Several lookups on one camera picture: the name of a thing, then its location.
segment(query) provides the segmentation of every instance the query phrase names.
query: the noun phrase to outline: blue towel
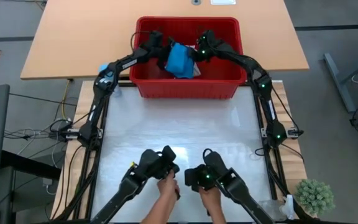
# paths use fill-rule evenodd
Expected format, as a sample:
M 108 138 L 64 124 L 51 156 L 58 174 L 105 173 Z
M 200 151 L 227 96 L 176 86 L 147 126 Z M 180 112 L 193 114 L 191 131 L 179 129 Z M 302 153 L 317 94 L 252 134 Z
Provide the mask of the blue towel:
M 194 61 L 188 56 L 186 46 L 175 43 L 165 69 L 176 78 L 193 78 Z

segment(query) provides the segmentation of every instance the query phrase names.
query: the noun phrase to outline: white table surface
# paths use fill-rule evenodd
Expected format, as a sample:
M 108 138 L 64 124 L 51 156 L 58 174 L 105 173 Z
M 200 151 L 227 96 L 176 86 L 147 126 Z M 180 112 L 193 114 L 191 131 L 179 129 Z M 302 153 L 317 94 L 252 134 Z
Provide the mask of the white table surface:
M 177 180 L 181 199 L 169 222 L 211 222 L 200 196 L 185 186 L 185 169 L 200 165 L 202 152 L 220 153 L 246 182 L 255 201 L 270 200 L 265 162 L 254 154 L 262 147 L 252 90 L 239 87 L 230 100 L 145 99 L 137 88 L 121 88 L 122 95 L 109 102 L 106 128 L 93 202 L 94 217 L 117 192 L 132 161 L 139 162 L 146 149 L 171 146 L 179 165 Z M 127 202 L 110 222 L 141 222 L 159 196 L 157 180 Z M 222 198 L 228 222 L 252 222 L 238 204 Z

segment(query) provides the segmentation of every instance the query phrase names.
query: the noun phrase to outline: human arm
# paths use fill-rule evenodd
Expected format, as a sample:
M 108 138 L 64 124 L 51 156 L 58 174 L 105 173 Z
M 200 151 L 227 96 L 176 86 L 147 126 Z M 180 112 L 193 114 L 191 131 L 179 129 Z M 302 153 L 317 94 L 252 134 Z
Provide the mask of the human arm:
M 175 190 L 179 192 L 179 186 L 171 171 L 166 179 L 160 180 L 157 183 L 160 191 L 160 197 L 154 203 L 149 214 L 143 219 L 141 224 L 166 224 L 169 216 L 177 201 Z
M 221 205 L 221 192 L 214 187 L 205 191 L 202 187 L 198 189 L 204 207 L 211 215 L 213 224 L 226 224 Z

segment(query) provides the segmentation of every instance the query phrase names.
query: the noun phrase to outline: wooden desk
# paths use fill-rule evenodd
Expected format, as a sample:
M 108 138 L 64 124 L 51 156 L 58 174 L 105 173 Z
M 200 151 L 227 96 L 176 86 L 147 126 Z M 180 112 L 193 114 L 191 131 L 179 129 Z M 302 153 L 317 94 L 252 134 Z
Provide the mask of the wooden desk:
M 93 86 L 93 82 L 90 82 L 90 81 L 83 82 L 81 92 L 80 92 L 80 97 L 78 99 L 78 105 L 77 105 L 77 110 L 75 113 L 74 121 L 81 118 L 89 111 L 91 103 L 92 103 L 92 99 L 93 99 L 92 86 Z M 284 102 L 284 105 L 286 105 L 287 109 L 289 110 L 287 95 L 285 94 L 283 83 L 282 82 L 274 83 L 273 86 L 276 89 L 276 91 L 279 94 L 282 101 Z M 283 106 L 280 104 L 277 97 L 273 94 L 272 98 L 273 98 L 274 107 L 276 109 L 277 116 L 278 116 L 278 119 L 280 120 L 280 122 L 282 122 L 282 124 L 286 128 L 293 127 L 290 117 L 286 114 Z M 78 123 L 75 124 L 75 127 L 79 128 L 81 125 L 84 124 L 84 122 L 85 122 L 85 119 L 79 121 Z M 285 141 L 285 144 L 287 146 L 290 146 L 293 149 L 297 150 L 298 152 L 300 152 L 300 148 L 299 148 L 299 144 L 298 144 L 297 140 L 287 139 Z M 71 161 L 71 158 L 73 157 L 75 150 L 78 148 L 79 145 L 80 145 L 80 143 L 78 141 L 70 141 L 67 146 L 66 158 L 65 158 L 65 168 L 64 168 L 65 180 L 64 180 L 64 186 L 63 186 L 63 200 L 62 200 L 62 204 L 60 205 L 60 207 L 58 209 L 56 216 L 61 214 L 61 212 L 64 209 L 64 198 L 66 197 L 66 189 L 67 189 L 67 182 L 68 182 L 67 181 L 68 166 Z M 281 153 L 285 177 L 287 179 L 288 189 L 291 193 L 293 193 L 293 192 L 295 192 L 295 185 L 300 180 L 307 179 L 305 166 L 303 165 L 301 158 L 299 158 L 298 155 L 294 154 L 286 147 L 283 147 L 283 146 L 280 147 L 280 153 Z M 77 152 L 77 154 L 73 160 L 73 163 L 71 165 L 70 184 L 69 184 L 69 189 L 68 189 L 67 203 L 69 203 L 71 201 L 71 199 L 75 193 L 78 179 L 80 178 L 80 174 L 81 174 L 81 168 L 82 168 L 82 164 L 83 164 L 84 154 L 85 154 L 85 149 L 81 148 Z M 52 209 L 52 214 L 54 214 L 55 210 L 57 209 L 57 205 L 60 200 L 61 192 L 62 192 L 62 175 L 60 176 L 59 186 L 57 189 L 55 202 L 54 202 L 53 209 Z M 83 201 L 82 201 L 80 217 L 85 216 L 85 210 L 86 210 L 85 205 L 86 205 L 87 198 L 88 198 L 88 193 L 86 192 L 83 197 Z
M 101 64 L 131 52 L 130 38 L 143 16 L 234 17 L 244 53 L 264 69 L 309 69 L 283 0 L 241 0 L 233 6 L 209 0 L 200 6 L 190 0 L 49 0 L 21 78 L 96 76 Z

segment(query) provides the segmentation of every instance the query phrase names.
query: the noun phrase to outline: metal leg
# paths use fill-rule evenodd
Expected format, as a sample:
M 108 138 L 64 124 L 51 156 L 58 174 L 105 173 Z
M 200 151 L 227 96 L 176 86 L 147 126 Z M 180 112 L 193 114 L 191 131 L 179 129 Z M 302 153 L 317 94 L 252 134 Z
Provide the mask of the metal leg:
M 341 94 L 342 100 L 348 112 L 352 113 L 356 110 L 353 100 L 350 96 L 349 90 L 346 86 L 346 82 L 349 81 L 353 75 L 358 72 L 358 63 L 355 64 L 351 69 L 350 73 L 347 70 L 344 73 L 340 73 L 333 58 L 329 53 L 324 54 L 324 61 L 326 62 L 329 72 L 333 77 L 336 87 Z
M 34 174 L 52 180 L 59 180 L 61 169 L 3 151 L 1 154 L 1 167 L 11 166 L 15 170 Z

